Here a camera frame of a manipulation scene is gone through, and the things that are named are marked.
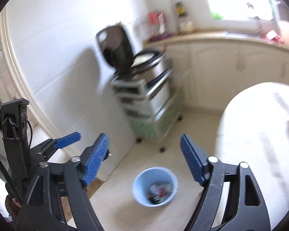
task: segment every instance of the blue gripper pad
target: blue gripper pad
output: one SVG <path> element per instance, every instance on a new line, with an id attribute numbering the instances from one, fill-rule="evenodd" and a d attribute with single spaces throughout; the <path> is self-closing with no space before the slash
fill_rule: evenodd
<path id="1" fill-rule="evenodd" d="M 85 186 L 88 186 L 90 182 L 94 181 L 108 150 L 108 144 L 108 136 L 106 134 L 99 134 L 95 143 L 83 151 L 81 155 L 81 171 L 83 174 L 82 182 Z"/>
<path id="2" fill-rule="evenodd" d="M 181 150 L 194 180 L 203 186 L 210 178 L 210 173 L 207 170 L 208 155 L 202 148 L 196 146 L 187 134 L 181 136 Z"/>
<path id="3" fill-rule="evenodd" d="M 68 145 L 71 145 L 75 142 L 78 142 L 81 138 L 80 133 L 78 132 L 74 132 L 68 136 L 64 136 L 62 138 L 60 138 L 56 144 L 55 144 L 55 148 L 64 148 Z"/>

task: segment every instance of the black wire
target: black wire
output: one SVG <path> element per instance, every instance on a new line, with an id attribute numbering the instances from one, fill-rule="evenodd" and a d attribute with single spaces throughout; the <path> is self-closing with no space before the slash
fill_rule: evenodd
<path id="1" fill-rule="evenodd" d="M 32 131 L 32 126 L 31 126 L 29 121 L 28 121 L 28 125 L 29 125 L 30 130 L 31 130 L 30 143 L 29 143 L 29 148 L 30 148 L 31 147 L 31 142 L 32 142 L 32 137 L 33 137 L 33 131 Z"/>
<path id="2" fill-rule="evenodd" d="M 13 192 L 16 200 L 22 204 L 22 198 L 21 196 L 19 195 L 15 185 L 14 185 L 14 182 L 12 181 L 10 175 L 8 174 L 7 170 L 5 169 L 4 165 L 2 164 L 2 162 L 0 161 L 0 171 L 3 175 L 3 177 L 5 178 L 6 182 L 8 183 L 8 185 L 10 186 L 10 189 L 11 191 Z"/>

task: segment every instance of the white table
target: white table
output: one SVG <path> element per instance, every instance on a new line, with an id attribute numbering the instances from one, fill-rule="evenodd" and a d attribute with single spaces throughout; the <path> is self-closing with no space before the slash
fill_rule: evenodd
<path id="1" fill-rule="evenodd" d="M 264 196 L 273 229 L 289 210 L 289 86 L 262 83 L 227 106 L 216 140 L 224 163 L 247 162 Z M 223 190 L 216 221 L 227 200 Z"/>

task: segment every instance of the blue bucket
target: blue bucket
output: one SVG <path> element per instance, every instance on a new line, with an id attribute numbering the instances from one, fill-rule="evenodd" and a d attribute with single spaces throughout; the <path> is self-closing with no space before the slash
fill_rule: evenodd
<path id="1" fill-rule="evenodd" d="M 149 187 L 158 183 L 170 183 L 173 190 L 163 203 L 153 204 L 148 200 Z M 178 189 L 178 180 L 173 172 L 164 167 L 151 167 L 142 171 L 134 180 L 133 183 L 133 197 L 141 205 L 145 207 L 159 207 L 168 205 L 176 195 Z"/>

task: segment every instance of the silver screw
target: silver screw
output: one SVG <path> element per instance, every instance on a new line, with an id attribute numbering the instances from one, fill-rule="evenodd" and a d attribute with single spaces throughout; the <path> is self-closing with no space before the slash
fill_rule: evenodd
<path id="1" fill-rule="evenodd" d="M 248 164 L 247 164 L 246 162 L 241 162 L 241 163 L 240 163 L 240 166 L 241 166 L 242 168 L 248 168 Z"/>
<path id="2" fill-rule="evenodd" d="M 218 158 L 217 157 L 209 157 L 208 160 L 212 163 L 216 163 L 218 162 Z"/>
<path id="3" fill-rule="evenodd" d="M 40 165 L 40 167 L 45 168 L 45 167 L 48 167 L 48 162 L 46 162 L 46 161 L 41 161 L 41 162 L 39 163 L 39 165 Z"/>
<path id="4" fill-rule="evenodd" d="M 71 162 L 79 162 L 80 161 L 80 157 L 72 157 L 71 158 Z"/>

